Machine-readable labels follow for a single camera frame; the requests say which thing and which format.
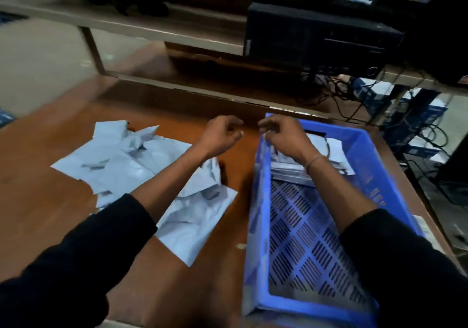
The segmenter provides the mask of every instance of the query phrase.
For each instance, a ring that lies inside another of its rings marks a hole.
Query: black sleeve
[[[20,277],[0,284],[2,327],[95,327],[107,292],[156,232],[148,212],[124,195],[50,247]]]
[[[386,210],[360,217],[340,240],[379,304],[381,326],[447,326],[465,315],[468,279]]]

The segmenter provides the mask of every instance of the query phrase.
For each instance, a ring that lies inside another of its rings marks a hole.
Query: blue basket
[[[348,180],[422,235],[365,130],[300,122],[304,130],[341,140],[356,173]],[[316,189],[272,180],[270,165],[270,146],[261,137],[250,204],[243,314],[290,327],[304,326],[305,317],[375,326],[376,303],[362,289]]]

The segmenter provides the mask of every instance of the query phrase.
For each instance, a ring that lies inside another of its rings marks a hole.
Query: person
[[[209,121],[199,141],[174,163],[77,225],[19,277],[1,283],[2,327],[99,325],[108,313],[107,292],[154,235],[155,223],[197,167],[242,137],[242,131],[229,131],[242,124],[235,116]],[[355,189],[296,119],[273,115],[259,127],[267,141],[313,178],[362,284],[379,304],[381,326],[464,319],[468,280],[445,255]]]

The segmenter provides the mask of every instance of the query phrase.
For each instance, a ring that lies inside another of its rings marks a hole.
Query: gray floor
[[[104,64],[117,62],[148,43],[99,30],[93,34]],[[78,30],[61,23],[27,19],[3,25],[0,52],[0,109],[17,117],[96,73]],[[449,153],[468,131],[466,110],[468,97],[454,97],[441,123],[450,139]]]

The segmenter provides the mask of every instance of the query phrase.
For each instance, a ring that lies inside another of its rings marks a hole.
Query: wooden table
[[[131,69],[135,64],[132,56],[118,68]],[[237,326],[245,260],[245,250],[238,244],[247,238],[259,142],[256,123],[268,111],[98,75],[4,127],[0,130],[0,280],[18,275],[42,250],[96,211],[91,189],[50,165],[90,140],[97,121],[126,119],[137,130],[159,124],[158,134],[192,143],[207,120],[235,114],[245,121],[244,137],[219,157],[227,185],[239,192],[234,202],[190,268],[151,238],[128,275],[108,294],[108,317],[145,327]],[[424,217],[454,259],[390,149],[377,132],[370,134],[411,211]]]

